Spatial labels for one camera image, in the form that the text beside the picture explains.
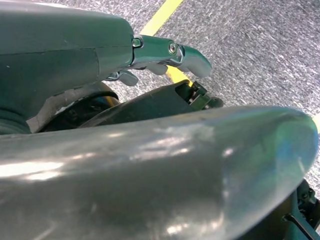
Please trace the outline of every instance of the yellow line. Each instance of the yellow line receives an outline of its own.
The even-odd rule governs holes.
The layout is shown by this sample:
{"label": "yellow line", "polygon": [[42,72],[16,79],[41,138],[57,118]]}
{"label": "yellow line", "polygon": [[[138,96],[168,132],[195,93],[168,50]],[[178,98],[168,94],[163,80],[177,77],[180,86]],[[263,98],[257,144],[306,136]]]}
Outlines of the yellow line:
{"label": "yellow line", "polygon": [[109,105],[110,105],[110,107],[113,107],[114,106],[114,104],[113,104],[112,100],[111,99],[111,97],[106,96],[106,99],[109,103]]}
{"label": "yellow line", "polygon": [[169,78],[172,80],[174,83],[178,83],[183,80],[189,80],[189,85],[192,85],[192,82],[190,81],[187,76],[184,75],[182,71],[173,67],[173,66],[168,66],[168,71],[166,73]]}
{"label": "yellow line", "polygon": [[312,118],[318,129],[318,133],[320,134],[320,113],[316,114]]}
{"label": "yellow line", "polygon": [[152,17],[140,34],[153,36],[171,16],[183,0],[166,0]]}
{"label": "yellow line", "polygon": [[[154,16],[152,17],[143,29],[140,32],[140,35],[153,36],[171,16],[183,0],[166,0]],[[178,83],[183,80],[189,80],[189,85],[192,83],[182,71],[172,66],[168,66],[166,74],[174,83]]]}

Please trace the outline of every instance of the floor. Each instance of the floor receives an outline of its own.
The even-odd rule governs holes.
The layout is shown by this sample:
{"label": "floor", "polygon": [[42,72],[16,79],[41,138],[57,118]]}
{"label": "floor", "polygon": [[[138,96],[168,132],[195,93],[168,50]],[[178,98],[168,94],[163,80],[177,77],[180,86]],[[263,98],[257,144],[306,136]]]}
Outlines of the floor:
{"label": "floor", "polygon": [[[45,0],[118,15],[139,33],[165,0]],[[184,0],[156,34],[208,58],[202,83],[227,106],[278,105],[320,113],[320,0]],[[135,71],[135,87],[113,83],[122,101],[171,83]],[[308,174],[320,197],[320,162]]]}

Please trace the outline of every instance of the gray carpet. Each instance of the gray carpet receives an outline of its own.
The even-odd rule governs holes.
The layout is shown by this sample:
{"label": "gray carpet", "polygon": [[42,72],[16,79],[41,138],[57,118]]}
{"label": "gray carpet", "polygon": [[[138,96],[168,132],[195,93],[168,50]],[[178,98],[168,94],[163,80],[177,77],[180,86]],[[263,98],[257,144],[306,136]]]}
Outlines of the gray carpet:
{"label": "gray carpet", "polygon": [[[139,33],[165,0],[47,0],[119,15]],[[184,0],[157,36],[197,48],[214,71],[196,79],[232,105],[280,105],[320,112],[320,0]],[[170,84],[136,71],[135,87],[112,85],[122,100]],[[320,196],[320,163],[308,175]]]}

